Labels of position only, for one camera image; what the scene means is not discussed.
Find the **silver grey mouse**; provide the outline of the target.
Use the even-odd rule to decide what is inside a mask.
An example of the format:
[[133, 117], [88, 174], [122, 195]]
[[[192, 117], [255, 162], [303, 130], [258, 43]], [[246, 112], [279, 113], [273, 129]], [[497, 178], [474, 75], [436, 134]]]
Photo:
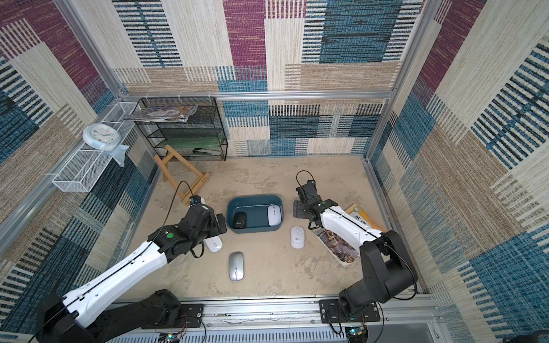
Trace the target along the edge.
[[244, 278], [244, 257], [241, 252], [233, 252], [229, 257], [229, 277], [233, 282]]

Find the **teal storage box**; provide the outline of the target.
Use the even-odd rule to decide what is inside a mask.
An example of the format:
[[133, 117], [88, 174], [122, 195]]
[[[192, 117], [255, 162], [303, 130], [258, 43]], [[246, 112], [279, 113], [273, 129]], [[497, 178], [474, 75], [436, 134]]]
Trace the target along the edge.
[[[271, 204], [279, 205], [284, 220], [283, 201], [274, 194], [259, 194], [243, 197], [235, 197], [227, 205], [227, 226], [237, 234], [273, 232], [279, 230], [282, 223], [276, 227], [270, 227], [267, 220], [267, 208]], [[233, 217], [236, 212], [247, 213], [247, 227], [242, 230], [232, 228]]]

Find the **white mouse with logo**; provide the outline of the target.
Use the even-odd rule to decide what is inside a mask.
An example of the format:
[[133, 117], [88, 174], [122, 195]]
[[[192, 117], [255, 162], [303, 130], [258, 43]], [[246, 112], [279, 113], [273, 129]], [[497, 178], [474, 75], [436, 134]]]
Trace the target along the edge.
[[296, 250], [305, 247], [305, 230], [303, 227], [294, 226], [290, 230], [290, 245]]

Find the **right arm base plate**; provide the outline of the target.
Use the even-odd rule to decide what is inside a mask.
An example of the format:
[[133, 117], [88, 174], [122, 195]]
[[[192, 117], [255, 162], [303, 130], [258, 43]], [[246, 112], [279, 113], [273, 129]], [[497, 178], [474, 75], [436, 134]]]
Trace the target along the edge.
[[323, 324], [338, 324], [344, 322], [380, 322], [381, 316], [376, 304], [368, 304], [352, 310], [342, 306], [339, 300], [320, 300], [318, 302]]

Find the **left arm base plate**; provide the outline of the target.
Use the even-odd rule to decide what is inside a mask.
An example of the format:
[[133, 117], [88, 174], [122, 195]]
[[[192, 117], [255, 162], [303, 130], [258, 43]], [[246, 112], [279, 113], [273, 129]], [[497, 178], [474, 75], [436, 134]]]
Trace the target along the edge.
[[204, 311], [204, 304], [189, 303], [180, 304], [174, 313], [171, 314], [170, 320], [172, 328], [187, 329], [200, 328], [202, 326], [202, 315]]

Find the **small white mouse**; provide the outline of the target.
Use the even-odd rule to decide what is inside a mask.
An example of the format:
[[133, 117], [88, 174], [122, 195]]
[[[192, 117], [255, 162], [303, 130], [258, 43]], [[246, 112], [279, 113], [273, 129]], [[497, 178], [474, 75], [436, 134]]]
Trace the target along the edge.
[[223, 247], [223, 243], [220, 236], [214, 236], [214, 237], [204, 239], [203, 242], [204, 242], [204, 245], [208, 248], [208, 250], [211, 251], [211, 253], [217, 253]]

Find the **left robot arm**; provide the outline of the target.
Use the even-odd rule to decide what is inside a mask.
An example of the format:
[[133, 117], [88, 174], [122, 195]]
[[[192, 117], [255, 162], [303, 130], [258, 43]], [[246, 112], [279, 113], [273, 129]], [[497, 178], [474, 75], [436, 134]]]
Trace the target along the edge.
[[100, 276], [63, 296], [51, 293], [37, 307], [38, 342], [106, 342], [139, 327], [177, 327], [181, 302], [169, 290], [117, 307], [110, 305], [151, 273], [210, 238], [226, 233], [226, 220], [206, 204], [190, 206], [179, 223], [164, 225]]

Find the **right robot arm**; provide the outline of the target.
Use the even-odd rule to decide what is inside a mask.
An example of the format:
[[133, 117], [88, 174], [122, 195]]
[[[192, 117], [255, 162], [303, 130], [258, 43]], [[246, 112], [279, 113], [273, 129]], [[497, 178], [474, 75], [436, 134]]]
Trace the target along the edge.
[[416, 285], [417, 272], [397, 232], [374, 230], [333, 200], [323, 200], [314, 180], [300, 185], [296, 192], [310, 224], [337, 234], [360, 255], [363, 278], [339, 293], [345, 317], [356, 317], [365, 307], [386, 303]]

